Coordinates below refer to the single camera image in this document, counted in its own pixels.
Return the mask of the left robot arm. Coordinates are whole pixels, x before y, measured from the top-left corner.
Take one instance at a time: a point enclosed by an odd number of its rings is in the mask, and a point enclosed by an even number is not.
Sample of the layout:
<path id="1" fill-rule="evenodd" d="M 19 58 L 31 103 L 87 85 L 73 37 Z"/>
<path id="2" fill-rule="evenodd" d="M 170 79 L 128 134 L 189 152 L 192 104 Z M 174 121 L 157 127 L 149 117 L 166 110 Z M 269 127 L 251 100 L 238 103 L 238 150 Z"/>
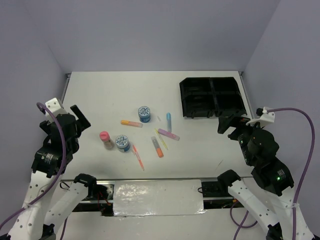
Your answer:
<path id="1" fill-rule="evenodd" d="M 10 231 L 0 237 L 2 240 L 55 240 L 75 207 L 85 198 L 95 198 L 98 193 L 97 179 L 81 173 L 61 199 L 51 205 L 67 165 L 80 148 L 79 137 L 91 124 L 77 105 L 71 106 L 72 113 L 51 103 L 37 103 L 37 107 L 46 115 L 47 119 L 39 126 L 47 136 L 34 155 L 23 205 L 8 217 L 9 220 L 16 218 L 16 221 Z"/>

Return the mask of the thin orange highlighter pen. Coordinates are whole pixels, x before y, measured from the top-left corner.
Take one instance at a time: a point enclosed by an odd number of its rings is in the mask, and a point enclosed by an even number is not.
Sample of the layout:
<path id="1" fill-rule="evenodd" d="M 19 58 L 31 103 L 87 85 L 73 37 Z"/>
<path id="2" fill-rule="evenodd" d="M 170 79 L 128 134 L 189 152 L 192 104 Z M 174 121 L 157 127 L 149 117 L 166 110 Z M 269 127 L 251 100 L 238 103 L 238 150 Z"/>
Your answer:
<path id="1" fill-rule="evenodd" d="M 132 149 L 133 149 L 133 154 L 136 156 L 136 158 L 137 158 L 137 160 L 138 160 L 138 162 L 139 162 L 139 165 L 140 165 L 141 169 L 144 171 L 145 168 L 144 168 L 143 162 L 142 162 L 141 157 L 140 157 L 140 155 L 139 155 L 139 153 L 138 153 L 138 151 L 137 151 L 137 148 L 135 147 L 134 144 L 132 145 Z"/>

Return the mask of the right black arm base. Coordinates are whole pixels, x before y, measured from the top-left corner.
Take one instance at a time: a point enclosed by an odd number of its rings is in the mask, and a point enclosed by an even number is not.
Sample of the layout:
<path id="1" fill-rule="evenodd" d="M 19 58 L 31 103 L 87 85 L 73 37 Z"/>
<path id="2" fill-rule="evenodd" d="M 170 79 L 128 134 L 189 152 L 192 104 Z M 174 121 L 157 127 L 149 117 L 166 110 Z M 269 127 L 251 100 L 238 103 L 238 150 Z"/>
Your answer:
<path id="1" fill-rule="evenodd" d="M 197 191 L 203 197 L 205 210 L 230 209 L 236 203 L 234 197 L 219 188 L 218 181 L 202 181 Z"/>

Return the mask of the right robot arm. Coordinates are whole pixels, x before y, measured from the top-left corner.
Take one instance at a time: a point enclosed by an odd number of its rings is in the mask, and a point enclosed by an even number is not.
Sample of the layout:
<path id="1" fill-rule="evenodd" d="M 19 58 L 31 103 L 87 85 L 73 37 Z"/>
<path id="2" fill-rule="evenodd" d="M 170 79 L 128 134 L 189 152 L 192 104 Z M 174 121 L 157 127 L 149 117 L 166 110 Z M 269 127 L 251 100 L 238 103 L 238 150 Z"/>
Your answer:
<path id="1" fill-rule="evenodd" d="M 220 116 L 217 132 L 234 128 L 228 138 L 239 143 L 246 165 L 253 168 L 253 179 L 267 194 L 272 208 L 261 202 L 233 170 L 218 176 L 218 192 L 236 198 L 261 226 L 267 240 L 317 240 L 294 202 L 294 180 L 289 168 L 276 157 L 279 145 L 274 136 L 260 123 L 250 121 L 242 116 Z"/>

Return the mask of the thin yellow highlighter pen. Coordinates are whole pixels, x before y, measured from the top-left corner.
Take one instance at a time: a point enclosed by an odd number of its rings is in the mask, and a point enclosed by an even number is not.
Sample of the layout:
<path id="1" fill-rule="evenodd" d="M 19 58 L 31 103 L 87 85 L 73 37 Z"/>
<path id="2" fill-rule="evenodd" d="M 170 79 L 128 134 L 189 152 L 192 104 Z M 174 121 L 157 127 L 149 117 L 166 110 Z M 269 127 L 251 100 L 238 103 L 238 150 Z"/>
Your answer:
<path id="1" fill-rule="evenodd" d="M 159 140 L 161 141 L 161 143 L 163 144 L 164 148 L 168 151 L 168 146 L 166 145 L 164 139 L 162 138 L 162 136 L 160 135 L 160 133 L 158 132 L 158 130 L 155 128 L 155 133 L 157 134 Z"/>

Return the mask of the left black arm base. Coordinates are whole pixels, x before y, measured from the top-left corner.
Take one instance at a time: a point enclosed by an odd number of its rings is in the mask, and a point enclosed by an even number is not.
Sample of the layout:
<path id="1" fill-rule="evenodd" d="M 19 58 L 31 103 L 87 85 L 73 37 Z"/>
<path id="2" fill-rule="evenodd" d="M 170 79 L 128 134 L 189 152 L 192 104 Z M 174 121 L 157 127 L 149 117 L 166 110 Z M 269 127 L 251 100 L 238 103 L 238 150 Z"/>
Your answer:
<path id="1" fill-rule="evenodd" d="M 113 217 L 113 193 L 114 185 L 109 184 L 107 186 L 97 184 L 96 180 L 83 180 L 77 179 L 71 183 L 61 181 L 59 187 L 68 191 L 71 185 L 75 183 L 83 184 L 88 187 L 88 195 L 77 204 L 73 209 L 75 213 L 82 212 L 97 212 L 103 217 Z"/>

